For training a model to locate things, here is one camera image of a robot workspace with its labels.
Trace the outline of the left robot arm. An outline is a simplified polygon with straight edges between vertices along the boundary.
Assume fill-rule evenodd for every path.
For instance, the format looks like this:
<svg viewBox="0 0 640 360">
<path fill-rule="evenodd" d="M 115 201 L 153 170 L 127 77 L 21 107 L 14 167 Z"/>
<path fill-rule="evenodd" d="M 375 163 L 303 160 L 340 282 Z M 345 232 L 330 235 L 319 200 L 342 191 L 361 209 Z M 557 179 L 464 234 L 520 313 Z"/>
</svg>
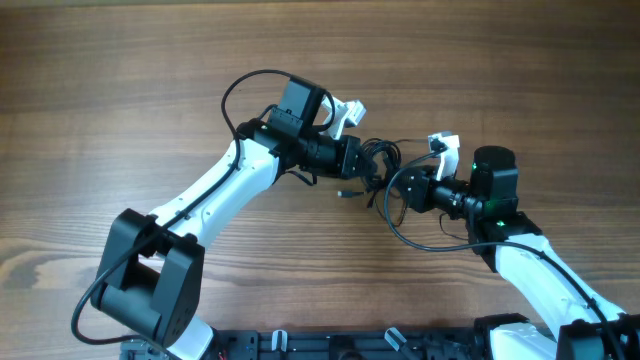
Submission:
<svg viewBox="0 0 640 360">
<path fill-rule="evenodd" d="M 286 77 L 280 101 L 232 126 L 227 152 L 194 184 L 147 215 L 127 209 L 114 220 L 96 278 L 72 315 L 78 340 L 91 341 L 79 331 L 81 310 L 91 304 L 130 329 L 121 342 L 170 359 L 223 357 L 215 330 L 195 314 L 206 249 L 284 174 L 313 186 L 320 177 L 351 179 L 373 169 L 359 138 L 344 132 L 362 120 L 364 105 Z"/>
</svg>

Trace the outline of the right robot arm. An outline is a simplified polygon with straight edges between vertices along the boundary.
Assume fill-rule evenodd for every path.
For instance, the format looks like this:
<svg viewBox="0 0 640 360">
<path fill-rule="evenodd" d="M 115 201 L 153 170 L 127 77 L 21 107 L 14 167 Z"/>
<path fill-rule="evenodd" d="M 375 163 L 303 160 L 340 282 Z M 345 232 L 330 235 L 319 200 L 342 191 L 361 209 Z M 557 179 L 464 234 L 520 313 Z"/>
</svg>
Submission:
<svg viewBox="0 0 640 360">
<path fill-rule="evenodd" d="M 479 359 L 636 359 L 639 317 L 590 288 L 553 250 L 543 231 L 518 208 L 514 153 L 475 150 L 469 180 L 442 175 L 418 158 L 390 179 L 419 213 L 440 209 L 462 219 L 467 248 L 511 283 L 543 320 L 543 335 L 526 317 L 502 314 L 474 323 Z"/>
</svg>

